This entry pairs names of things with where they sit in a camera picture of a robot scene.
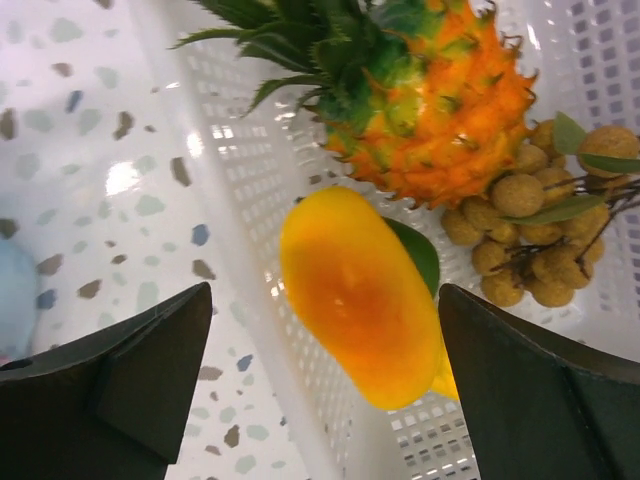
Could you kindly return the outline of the green toy lime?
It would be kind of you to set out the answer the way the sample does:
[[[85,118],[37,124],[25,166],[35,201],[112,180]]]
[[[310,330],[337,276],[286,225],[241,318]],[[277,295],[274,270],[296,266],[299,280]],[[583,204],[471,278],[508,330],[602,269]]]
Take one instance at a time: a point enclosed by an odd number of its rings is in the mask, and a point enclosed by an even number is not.
[[[384,218],[407,250],[433,298],[440,285],[440,261],[433,244],[419,231],[392,218]]]

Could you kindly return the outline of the clear plastic basket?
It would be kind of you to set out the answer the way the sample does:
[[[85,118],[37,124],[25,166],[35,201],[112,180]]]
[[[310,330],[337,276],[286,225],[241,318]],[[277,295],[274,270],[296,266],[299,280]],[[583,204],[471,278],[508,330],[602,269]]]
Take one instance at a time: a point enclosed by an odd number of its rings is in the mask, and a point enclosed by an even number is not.
[[[639,475],[635,1],[140,1],[314,479]]]

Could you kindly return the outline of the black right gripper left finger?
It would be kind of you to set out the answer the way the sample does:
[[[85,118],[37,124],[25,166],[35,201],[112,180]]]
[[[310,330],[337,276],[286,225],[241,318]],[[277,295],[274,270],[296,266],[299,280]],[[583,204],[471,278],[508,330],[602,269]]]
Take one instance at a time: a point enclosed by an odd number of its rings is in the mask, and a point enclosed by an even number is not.
[[[212,320],[201,282],[1,368],[4,479],[162,479],[178,460]]]

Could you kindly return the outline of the blue printed plastic bag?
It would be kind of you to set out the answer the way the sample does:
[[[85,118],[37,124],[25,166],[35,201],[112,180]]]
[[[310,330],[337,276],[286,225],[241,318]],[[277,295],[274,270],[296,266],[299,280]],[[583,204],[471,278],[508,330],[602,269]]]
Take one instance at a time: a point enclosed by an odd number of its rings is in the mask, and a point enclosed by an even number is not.
[[[32,257],[1,239],[1,363],[28,354],[38,320],[39,275]]]

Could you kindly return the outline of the toy pineapple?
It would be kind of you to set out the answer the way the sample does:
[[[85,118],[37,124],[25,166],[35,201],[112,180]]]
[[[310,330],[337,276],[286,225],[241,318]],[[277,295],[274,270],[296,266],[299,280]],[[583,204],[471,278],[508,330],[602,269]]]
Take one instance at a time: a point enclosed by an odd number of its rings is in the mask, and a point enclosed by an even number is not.
[[[510,169],[529,136],[534,76],[521,36],[497,29],[494,2],[205,1],[221,25],[181,45],[230,39],[242,58],[280,66],[252,102],[303,88],[297,107],[353,179],[394,198],[454,207]]]

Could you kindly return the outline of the orange toy mango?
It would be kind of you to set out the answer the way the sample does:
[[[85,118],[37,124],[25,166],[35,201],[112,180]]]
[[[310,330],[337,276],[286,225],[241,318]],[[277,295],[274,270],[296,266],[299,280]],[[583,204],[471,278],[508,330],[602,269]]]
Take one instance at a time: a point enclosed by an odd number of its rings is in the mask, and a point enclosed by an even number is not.
[[[364,196],[332,186],[304,198],[279,260],[292,311],[371,405],[398,410],[430,390],[443,354],[434,299]]]

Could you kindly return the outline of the brown toy longan bunch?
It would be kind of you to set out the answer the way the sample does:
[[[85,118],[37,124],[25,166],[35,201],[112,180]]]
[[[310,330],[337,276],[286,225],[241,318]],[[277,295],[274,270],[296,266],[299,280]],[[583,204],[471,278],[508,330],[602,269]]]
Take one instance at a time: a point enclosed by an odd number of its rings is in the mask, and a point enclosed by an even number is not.
[[[619,124],[585,130],[559,113],[535,125],[487,193],[446,211],[441,225],[469,249],[490,303],[513,307],[531,295],[559,308],[593,281],[607,227],[638,205],[638,133]]]

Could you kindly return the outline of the yellow toy pear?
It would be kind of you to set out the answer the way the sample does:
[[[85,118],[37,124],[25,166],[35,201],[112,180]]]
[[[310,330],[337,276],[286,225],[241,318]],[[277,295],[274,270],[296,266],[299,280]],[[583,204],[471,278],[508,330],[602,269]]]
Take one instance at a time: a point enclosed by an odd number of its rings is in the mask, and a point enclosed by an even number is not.
[[[460,400],[447,352],[441,355],[430,390],[451,400]]]

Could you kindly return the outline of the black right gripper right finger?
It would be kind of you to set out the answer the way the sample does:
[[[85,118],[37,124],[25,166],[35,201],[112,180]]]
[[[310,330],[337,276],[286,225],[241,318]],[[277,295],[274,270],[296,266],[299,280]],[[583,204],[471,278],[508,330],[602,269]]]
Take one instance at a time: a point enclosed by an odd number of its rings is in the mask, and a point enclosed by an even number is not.
[[[638,478],[638,363],[454,284],[438,310],[482,478]]]

